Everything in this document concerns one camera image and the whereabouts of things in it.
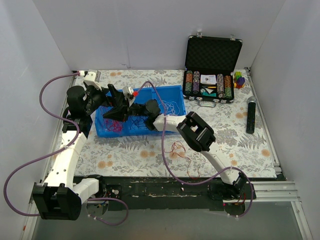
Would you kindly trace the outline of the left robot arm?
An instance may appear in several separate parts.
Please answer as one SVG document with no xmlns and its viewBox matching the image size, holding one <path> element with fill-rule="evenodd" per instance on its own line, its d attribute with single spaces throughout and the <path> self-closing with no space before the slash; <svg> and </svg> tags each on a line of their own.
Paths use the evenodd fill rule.
<svg viewBox="0 0 320 240">
<path fill-rule="evenodd" d="M 90 197 L 101 200 L 106 187 L 99 177 L 85 177 L 74 184 L 74 175 L 82 148 L 88 139 L 91 114 L 107 103 L 108 89 L 92 85 L 73 86 L 67 90 L 68 107 L 63 113 L 61 152 L 42 185 L 36 185 L 32 197 L 42 219 L 76 220 L 82 204 Z"/>
</svg>

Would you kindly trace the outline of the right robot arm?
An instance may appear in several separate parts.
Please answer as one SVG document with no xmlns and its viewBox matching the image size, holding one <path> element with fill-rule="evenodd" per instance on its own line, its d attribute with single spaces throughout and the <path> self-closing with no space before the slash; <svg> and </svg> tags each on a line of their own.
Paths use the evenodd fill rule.
<svg viewBox="0 0 320 240">
<path fill-rule="evenodd" d="M 192 150 L 202 154 L 217 170 L 223 182 L 225 197 L 237 199 L 244 194 L 249 178 L 241 169 L 229 164 L 216 145 L 214 130 L 196 112 L 180 116 L 168 115 L 165 107 L 159 107 L 164 105 L 161 96 L 143 104 L 136 103 L 138 92 L 129 87 L 118 91 L 113 84 L 108 84 L 102 92 L 105 98 L 103 105 L 109 108 L 103 115 L 104 119 L 126 122 L 131 116 L 146 117 L 144 123 L 150 131 L 179 133 Z"/>
</svg>

